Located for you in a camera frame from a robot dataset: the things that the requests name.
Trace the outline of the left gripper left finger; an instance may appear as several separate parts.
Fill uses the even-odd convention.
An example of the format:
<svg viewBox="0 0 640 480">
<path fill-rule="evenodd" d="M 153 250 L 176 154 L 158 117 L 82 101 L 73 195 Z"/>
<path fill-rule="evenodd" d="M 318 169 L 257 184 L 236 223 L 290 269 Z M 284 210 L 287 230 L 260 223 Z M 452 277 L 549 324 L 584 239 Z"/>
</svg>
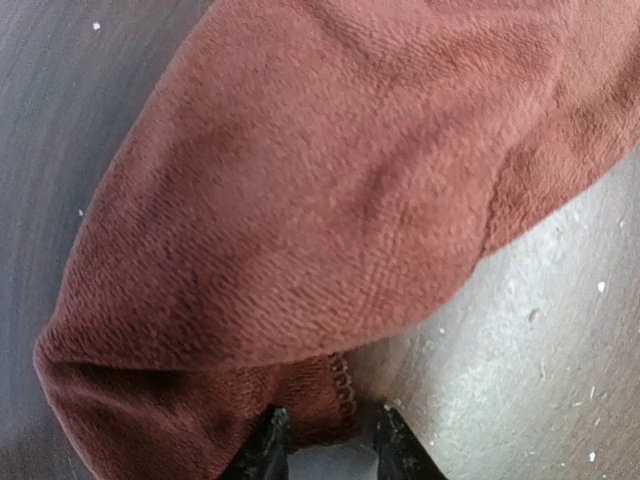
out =
<svg viewBox="0 0 640 480">
<path fill-rule="evenodd" d="M 285 408 L 270 406 L 220 480 L 287 480 L 290 417 Z"/>
</svg>

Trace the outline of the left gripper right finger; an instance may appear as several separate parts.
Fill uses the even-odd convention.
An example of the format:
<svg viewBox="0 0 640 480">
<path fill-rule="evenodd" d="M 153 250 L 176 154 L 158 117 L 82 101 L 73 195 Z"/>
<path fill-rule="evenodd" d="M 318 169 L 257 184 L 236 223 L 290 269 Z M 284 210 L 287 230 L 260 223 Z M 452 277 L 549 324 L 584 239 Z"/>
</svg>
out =
<svg viewBox="0 0 640 480">
<path fill-rule="evenodd" d="M 447 480 L 400 413 L 384 405 L 374 433 L 378 480 Z"/>
</svg>

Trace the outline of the brown towel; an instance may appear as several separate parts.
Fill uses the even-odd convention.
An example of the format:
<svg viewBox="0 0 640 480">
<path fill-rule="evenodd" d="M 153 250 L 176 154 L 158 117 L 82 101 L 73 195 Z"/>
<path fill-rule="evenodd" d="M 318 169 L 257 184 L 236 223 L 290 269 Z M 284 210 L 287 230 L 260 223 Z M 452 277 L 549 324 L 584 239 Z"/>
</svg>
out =
<svg viewBox="0 0 640 480">
<path fill-rule="evenodd" d="M 217 1 L 104 175 L 34 363 L 98 479 L 217 479 L 639 140 L 635 1 Z"/>
</svg>

